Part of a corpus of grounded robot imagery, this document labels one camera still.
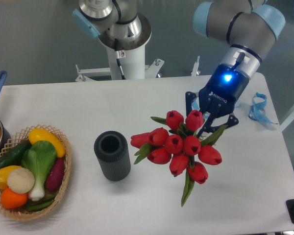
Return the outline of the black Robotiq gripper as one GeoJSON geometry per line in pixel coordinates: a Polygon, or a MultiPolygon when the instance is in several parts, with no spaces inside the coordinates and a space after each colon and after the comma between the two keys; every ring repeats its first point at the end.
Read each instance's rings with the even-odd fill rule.
{"type": "Polygon", "coordinates": [[[249,79],[244,74],[232,70],[228,65],[220,64],[199,92],[188,91],[185,93],[187,116],[192,110],[199,110],[199,108],[202,113],[208,112],[210,114],[198,131],[197,138],[201,137],[203,132],[214,133],[223,125],[226,125],[227,129],[239,123],[238,118],[230,113],[234,111],[235,103],[248,83],[249,79]],[[230,115],[227,122],[219,126],[212,126],[215,118],[228,114],[230,115]]]}

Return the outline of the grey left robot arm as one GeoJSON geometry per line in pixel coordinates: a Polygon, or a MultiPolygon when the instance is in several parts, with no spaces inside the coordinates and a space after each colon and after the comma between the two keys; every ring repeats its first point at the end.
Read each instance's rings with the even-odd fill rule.
{"type": "MultiPolygon", "coordinates": [[[[112,80],[137,80],[151,78],[151,67],[145,68],[145,46],[149,42],[152,29],[148,19],[137,12],[136,0],[79,0],[79,8],[73,11],[73,18],[80,30],[91,38],[99,38],[107,50],[112,80]]],[[[225,77],[233,80],[232,67],[220,64],[211,76],[210,83],[216,85],[229,83],[225,77]]],[[[208,113],[208,119],[197,133],[216,133],[221,126],[227,128],[236,125],[236,119],[231,120],[231,113],[221,113],[221,102],[212,106],[213,99],[199,91],[199,108],[202,113],[208,113]],[[228,121],[221,126],[212,126],[216,118],[229,114],[228,121]]]]}

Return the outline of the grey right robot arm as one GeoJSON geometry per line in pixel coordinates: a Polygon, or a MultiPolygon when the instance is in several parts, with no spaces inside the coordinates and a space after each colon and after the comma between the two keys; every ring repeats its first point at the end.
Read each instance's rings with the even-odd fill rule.
{"type": "Polygon", "coordinates": [[[231,114],[285,26],[284,15],[264,0],[205,1],[194,12],[193,29],[230,46],[207,84],[199,108],[209,119],[231,114]]]}

